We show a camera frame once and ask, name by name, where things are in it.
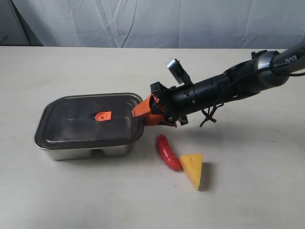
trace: container lid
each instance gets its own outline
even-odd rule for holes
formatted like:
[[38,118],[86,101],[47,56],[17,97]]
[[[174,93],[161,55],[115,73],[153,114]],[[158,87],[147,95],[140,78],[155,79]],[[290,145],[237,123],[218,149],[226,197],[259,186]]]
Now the container lid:
[[127,145],[143,133],[133,108],[142,99],[132,93],[78,95],[49,104],[41,116],[35,144],[43,149]]

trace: stainless steel container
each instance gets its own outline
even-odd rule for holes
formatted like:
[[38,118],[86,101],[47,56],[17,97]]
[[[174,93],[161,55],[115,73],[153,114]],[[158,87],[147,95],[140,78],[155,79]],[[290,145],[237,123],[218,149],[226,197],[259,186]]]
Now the stainless steel container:
[[[132,116],[141,101],[132,93],[60,98],[44,109],[34,143],[53,160],[89,158],[93,149],[124,156],[143,133],[142,119]],[[101,112],[111,112],[111,118],[96,119]]]

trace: yellow cheese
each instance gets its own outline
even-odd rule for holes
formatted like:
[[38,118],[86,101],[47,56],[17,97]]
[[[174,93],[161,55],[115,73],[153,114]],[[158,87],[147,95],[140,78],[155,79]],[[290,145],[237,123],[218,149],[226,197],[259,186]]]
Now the yellow cheese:
[[198,190],[202,170],[203,154],[180,156],[182,168],[194,187]]

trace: orange valve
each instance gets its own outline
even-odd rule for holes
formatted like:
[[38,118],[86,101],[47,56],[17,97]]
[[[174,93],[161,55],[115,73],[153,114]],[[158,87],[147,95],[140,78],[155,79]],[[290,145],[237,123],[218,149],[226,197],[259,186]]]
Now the orange valve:
[[96,114],[95,120],[98,122],[106,121],[106,120],[111,120],[111,111],[101,111]]

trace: white backdrop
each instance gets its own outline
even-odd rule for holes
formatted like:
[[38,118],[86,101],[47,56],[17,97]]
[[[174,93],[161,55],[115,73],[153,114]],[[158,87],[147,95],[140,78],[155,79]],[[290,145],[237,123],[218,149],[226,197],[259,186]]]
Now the white backdrop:
[[45,46],[288,48],[304,0],[13,0]]

